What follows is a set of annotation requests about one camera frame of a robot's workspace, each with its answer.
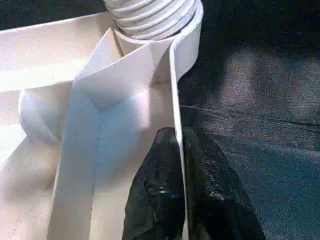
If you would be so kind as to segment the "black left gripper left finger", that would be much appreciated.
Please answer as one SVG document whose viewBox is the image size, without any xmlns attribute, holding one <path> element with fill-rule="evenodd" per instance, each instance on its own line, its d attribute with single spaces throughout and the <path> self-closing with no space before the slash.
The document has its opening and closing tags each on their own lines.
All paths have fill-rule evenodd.
<svg viewBox="0 0 320 240">
<path fill-rule="evenodd" d="M 137 170 L 123 222 L 124 240 L 176 240 L 185 222 L 185 194 L 175 130 L 163 127 Z"/>
</svg>

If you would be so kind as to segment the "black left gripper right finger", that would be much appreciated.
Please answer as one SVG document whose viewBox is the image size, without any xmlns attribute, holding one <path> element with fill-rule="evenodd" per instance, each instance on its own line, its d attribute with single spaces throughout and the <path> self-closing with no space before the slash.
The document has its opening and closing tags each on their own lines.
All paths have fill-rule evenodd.
<svg viewBox="0 0 320 240">
<path fill-rule="evenodd" d="M 251 200 L 219 146 L 192 128 L 183 130 L 191 238 L 264 240 Z"/>
</svg>

